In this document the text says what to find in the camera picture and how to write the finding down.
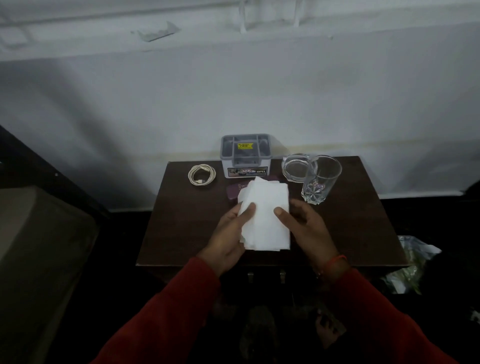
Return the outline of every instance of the red bracelet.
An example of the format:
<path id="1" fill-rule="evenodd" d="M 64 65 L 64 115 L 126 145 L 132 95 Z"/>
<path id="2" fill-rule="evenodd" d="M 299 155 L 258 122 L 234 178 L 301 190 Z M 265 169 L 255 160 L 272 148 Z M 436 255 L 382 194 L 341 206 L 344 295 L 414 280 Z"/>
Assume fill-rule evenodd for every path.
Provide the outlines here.
<path id="1" fill-rule="evenodd" d="M 324 264 L 324 267 L 323 267 L 323 269 L 322 269 L 321 274 L 324 274 L 324 272 L 325 272 L 333 263 L 335 263 L 337 260 L 340 260 L 340 259 L 345 259 L 346 261 L 348 261 L 347 257 L 344 256 L 344 255 L 334 256 L 332 259 L 330 259 L 328 262 L 326 262 L 326 263 Z"/>

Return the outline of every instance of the person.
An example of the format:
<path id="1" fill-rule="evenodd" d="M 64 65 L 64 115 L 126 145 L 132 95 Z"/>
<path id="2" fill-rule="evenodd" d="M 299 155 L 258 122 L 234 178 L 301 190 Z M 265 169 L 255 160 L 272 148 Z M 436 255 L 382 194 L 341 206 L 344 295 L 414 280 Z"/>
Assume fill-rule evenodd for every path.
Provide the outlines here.
<path id="1" fill-rule="evenodd" d="M 277 207 L 278 219 L 290 229 L 313 267 L 329 285 L 327 306 L 357 340 L 365 358 L 381 363 L 456 363 L 433 345 L 419 326 L 396 310 L 348 261 L 339 255 L 323 219 L 307 203 L 292 199 L 292 214 Z M 244 253 L 242 226 L 255 205 L 238 215 L 240 204 L 219 221 L 207 246 L 183 267 L 100 350 L 93 364 L 182 363 L 216 299 L 219 277 Z M 317 318 L 317 331 L 322 331 Z M 327 344 L 335 341 L 327 338 Z"/>

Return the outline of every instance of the baseboard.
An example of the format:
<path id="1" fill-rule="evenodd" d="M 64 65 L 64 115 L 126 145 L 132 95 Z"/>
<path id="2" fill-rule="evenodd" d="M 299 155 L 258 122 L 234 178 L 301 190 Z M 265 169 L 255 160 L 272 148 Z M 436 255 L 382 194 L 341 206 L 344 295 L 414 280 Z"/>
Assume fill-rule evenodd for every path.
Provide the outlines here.
<path id="1" fill-rule="evenodd" d="M 416 198 L 416 197 L 448 197 L 463 196 L 462 191 L 420 191 L 420 192 L 393 192 L 389 194 L 378 194 L 381 200 L 391 198 Z"/>
<path id="2" fill-rule="evenodd" d="M 390 194 L 378 194 L 381 200 L 391 198 L 415 198 L 415 197 L 447 197 L 447 196 L 463 196 L 461 191 L 422 191 L 422 192 L 395 192 Z M 110 212 L 146 212 L 153 211 L 151 207 L 126 207 L 126 208 L 111 208 Z"/>

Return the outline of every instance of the foot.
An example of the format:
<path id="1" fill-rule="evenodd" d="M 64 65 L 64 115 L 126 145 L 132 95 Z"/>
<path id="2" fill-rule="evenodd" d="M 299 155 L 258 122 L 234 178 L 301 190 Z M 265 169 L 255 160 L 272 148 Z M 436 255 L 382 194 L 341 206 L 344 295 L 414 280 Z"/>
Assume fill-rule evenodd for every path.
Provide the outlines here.
<path id="1" fill-rule="evenodd" d="M 322 342 L 324 349 L 327 349 L 332 345 L 339 337 L 340 333 L 334 326 L 333 321 L 321 310 L 318 310 L 318 316 L 315 320 L 315 328 L 317 329 L 317 335 Z"/>

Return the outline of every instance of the drinking glass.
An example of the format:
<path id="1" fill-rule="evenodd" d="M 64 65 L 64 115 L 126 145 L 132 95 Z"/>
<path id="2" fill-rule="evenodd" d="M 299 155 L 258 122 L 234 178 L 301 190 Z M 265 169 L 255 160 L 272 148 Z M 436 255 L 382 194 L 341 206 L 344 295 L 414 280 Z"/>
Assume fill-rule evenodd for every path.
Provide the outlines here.
<path id="1" fill-rule="evenodd" d="M 342 165 L 335 158 L 330 156 L 311 157 L 301 191 L 303 199 L 313 205 L 325 201 L 341 173 Z"/>

